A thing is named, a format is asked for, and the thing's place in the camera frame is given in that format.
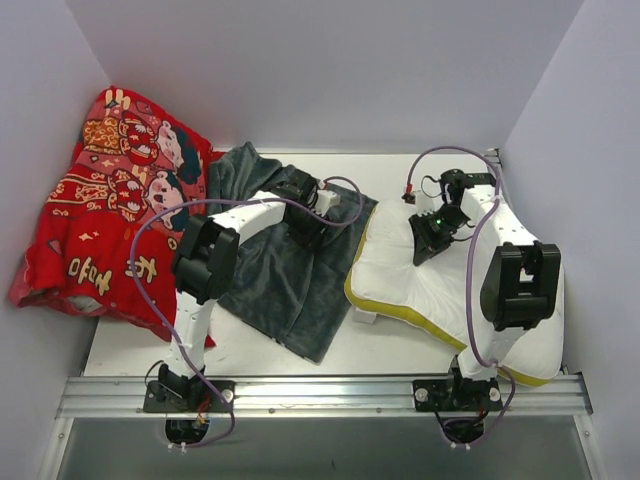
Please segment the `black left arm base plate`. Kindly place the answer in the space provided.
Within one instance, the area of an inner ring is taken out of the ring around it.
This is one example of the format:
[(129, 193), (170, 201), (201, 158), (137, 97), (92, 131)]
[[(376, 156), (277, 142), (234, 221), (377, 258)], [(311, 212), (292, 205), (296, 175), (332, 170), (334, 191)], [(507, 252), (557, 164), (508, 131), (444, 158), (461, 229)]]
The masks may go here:
[(152, 414), (229, 413), (233, 409), (235, 383), (230, 380), (212, 380), (211, 383), (222, 398), (198, 378), (176, 385), (152, 380), (146, 387), (142, 411)]

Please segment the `red cartoon print pillow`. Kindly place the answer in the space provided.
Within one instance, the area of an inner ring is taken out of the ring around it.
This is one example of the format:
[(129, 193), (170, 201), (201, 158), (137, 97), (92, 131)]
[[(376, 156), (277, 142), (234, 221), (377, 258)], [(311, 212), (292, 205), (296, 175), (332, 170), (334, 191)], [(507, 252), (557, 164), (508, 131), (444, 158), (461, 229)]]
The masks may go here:
[(112, 317), (164, 341), (174, 252), (205, 211), (211, 143), (141, 94), (112, 86), (90, 108), (9, 289), (17, 307)]

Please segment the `grey plush pillowcase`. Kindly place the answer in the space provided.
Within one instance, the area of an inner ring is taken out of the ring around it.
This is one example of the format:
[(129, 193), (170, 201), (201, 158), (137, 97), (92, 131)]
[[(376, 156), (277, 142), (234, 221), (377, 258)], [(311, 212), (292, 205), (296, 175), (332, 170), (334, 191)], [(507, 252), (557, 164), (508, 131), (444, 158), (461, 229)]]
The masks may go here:
[(377, 202), (332, 185), (340, 203), (317, 250), (300, 246), (284, 223), (244, 242), (233, 283), (219, 305), (244, 323), (319, 364), (350, 304), (344, 283)]

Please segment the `white pillow yellow edge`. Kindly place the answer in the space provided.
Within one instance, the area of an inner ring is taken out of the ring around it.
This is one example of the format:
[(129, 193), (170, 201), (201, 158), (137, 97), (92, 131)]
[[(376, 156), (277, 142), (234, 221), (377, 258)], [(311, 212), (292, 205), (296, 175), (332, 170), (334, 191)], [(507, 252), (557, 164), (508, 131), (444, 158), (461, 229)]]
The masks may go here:
[[(409, 225), (411, 207), (378, 203), (366, 223), (344, 284), (357, 309), (404, 321), (462, 351), (468, 344), (465, 275), (468, 247), (456, 243), (416, 267)], [(515, 380), (539, 387), (560, 371), (564, 347), (564, 280), (553, 316), (521, 337), (504, 361)]]

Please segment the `aluminium right side rail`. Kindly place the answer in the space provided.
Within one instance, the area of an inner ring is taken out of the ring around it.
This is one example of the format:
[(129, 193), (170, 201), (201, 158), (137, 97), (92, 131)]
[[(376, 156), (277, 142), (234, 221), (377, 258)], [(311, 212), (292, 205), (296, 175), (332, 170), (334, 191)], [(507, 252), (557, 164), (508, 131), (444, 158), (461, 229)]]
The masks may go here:
[(499, 148), (491, 148), (488, 149), (485, 153), (484, 153), (485, 158), (492, 164), (494, 165), (498, 170), (502, 169), (502, 160), (501, 160), (501, 156), (500, 156), (500, 149)]

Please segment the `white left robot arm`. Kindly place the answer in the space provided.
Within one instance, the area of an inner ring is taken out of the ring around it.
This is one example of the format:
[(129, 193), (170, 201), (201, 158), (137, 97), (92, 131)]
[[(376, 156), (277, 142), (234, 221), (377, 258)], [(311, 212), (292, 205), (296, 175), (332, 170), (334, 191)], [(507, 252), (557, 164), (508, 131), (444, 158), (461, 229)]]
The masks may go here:
[(213, 307), (230, 289), (239, 247), (258, 233), (284, 223), (294, 240), (312, 249), (329, 226), (329, 210), (340, 195), (309, 174), (260, 190), (245, 201), (225, 201), (230, 210), (194, 215), (185, 227), (171, 266), (176, 314), (168, 359), (148, 388), (146, 412), (197, 412), (212, 403), (205, 385), (205, 343)]

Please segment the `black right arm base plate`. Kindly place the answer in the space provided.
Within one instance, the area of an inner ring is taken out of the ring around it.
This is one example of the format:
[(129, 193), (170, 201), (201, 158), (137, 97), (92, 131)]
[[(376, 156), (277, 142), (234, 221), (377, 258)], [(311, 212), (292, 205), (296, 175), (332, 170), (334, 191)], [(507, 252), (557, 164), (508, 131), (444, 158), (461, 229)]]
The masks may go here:
[(419, 412), (497, 412), (503, 408), (498, 382), (469, 379), (426, 379), (412, 382)]

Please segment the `aluminium rail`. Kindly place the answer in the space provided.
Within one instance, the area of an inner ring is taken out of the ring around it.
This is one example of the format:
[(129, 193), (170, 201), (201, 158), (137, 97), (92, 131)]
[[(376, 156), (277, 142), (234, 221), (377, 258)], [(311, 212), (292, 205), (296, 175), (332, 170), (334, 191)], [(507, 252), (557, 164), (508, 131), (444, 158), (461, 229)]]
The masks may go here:
[(488, 149), (485, 153), (484, 153), (485, 158), (492, 164), (494, 165), (498, 170), (502, 169), (502, 160), (501, 160), (501, 156), (500, 156), (500, 149), (499, 148), (491, 148)]
[[(409, 417), (431, 400), (444, 375), (280, 376), (231, 379), (225, 396), (241, 418)], [(141, 377), (75, 377), (67, 381), (59, 418), (191, 419), (198, 409), (159, 402)], [(518, 386), (512, 416), (578, 416), (593, 412), (579, 375), (559, 375), (541, 387)]]

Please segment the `aluminium front rail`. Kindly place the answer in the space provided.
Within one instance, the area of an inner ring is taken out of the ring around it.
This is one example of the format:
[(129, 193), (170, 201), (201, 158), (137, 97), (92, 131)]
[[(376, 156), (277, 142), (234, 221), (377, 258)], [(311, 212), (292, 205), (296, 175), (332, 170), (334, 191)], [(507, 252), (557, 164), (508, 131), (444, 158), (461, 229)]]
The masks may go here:
[[(280, 376), (231, 379), (225, 396), (241, 418), (409, 417), (431, 400), (444, 375)], [(67, 381), (59, 418), (191, 419), (198, 409), (159, 402), (141, 377), (75, 377)], [(512, 416), (578, 416), (593, 412), (579, 375), (559, 375), (541, 387), (518, 386)]]

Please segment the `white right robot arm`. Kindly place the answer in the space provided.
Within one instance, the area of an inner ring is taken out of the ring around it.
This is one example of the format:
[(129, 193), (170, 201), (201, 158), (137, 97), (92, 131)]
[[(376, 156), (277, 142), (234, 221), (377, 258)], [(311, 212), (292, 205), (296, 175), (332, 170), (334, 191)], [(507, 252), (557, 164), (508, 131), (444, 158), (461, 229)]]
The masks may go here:
[(430, 391), (433, 407), (445, 412), (501, 408), (498, 370), (516, 342), (552, 317), (561, 276), (561, 253), (518, 220), (489, 173), (444, 172), (442, 204), (409, 190), (409, 219), (416, 266), (445, 252), (458, 231), (473, 227), (465, 271), (468, 346), (452, 360), (447, 378)]

